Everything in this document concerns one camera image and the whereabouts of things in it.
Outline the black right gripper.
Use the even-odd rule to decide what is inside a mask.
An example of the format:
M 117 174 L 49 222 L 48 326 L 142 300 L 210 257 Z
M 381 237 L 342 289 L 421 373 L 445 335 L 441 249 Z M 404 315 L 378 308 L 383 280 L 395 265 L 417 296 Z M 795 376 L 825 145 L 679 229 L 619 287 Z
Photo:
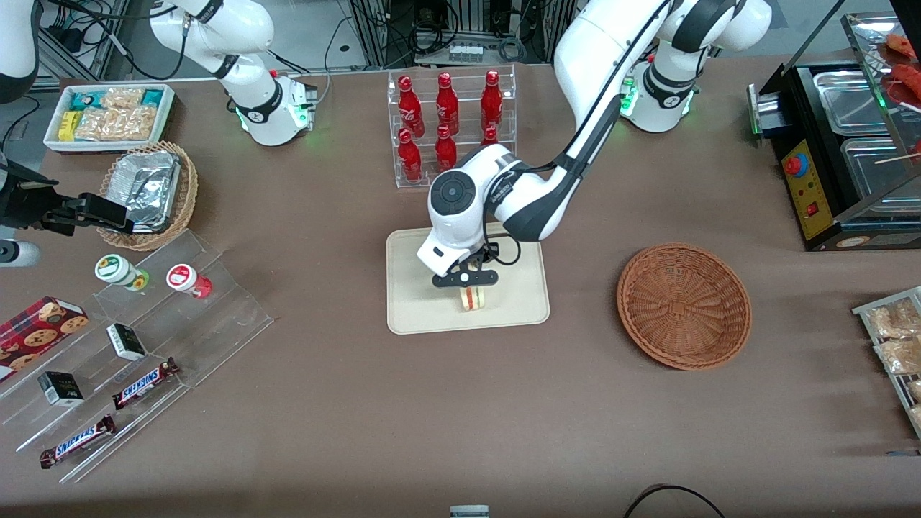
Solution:
M 1 225 L 10 229 L 35 227 L 72 236 L 81 223 L 76 213 L 65 207 L 71 198 L 57 194 L 58 184 L 20 164 L 3 164 Z M 109 232 L 135 232 L 125 206 L 93 193 L 81 194 L 80 220 L 83 226 L 102 227 Z

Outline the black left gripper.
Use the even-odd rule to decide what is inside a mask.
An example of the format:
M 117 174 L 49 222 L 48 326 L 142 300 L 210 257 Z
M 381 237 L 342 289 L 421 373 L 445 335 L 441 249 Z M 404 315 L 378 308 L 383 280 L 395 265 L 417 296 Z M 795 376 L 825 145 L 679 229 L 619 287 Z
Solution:
M 486 265 L 496 260 L 498 252 L 498 245 L 483 245 L 473 255 L 454 262 L 444 276 L 433 275 L 432 285 L 435 288 L 458 288 L 461 298 L 465 297 L 468 286 L 483 286 L 483 293 L 487 293 L 498 282 L 498 273 L 486 268 Z

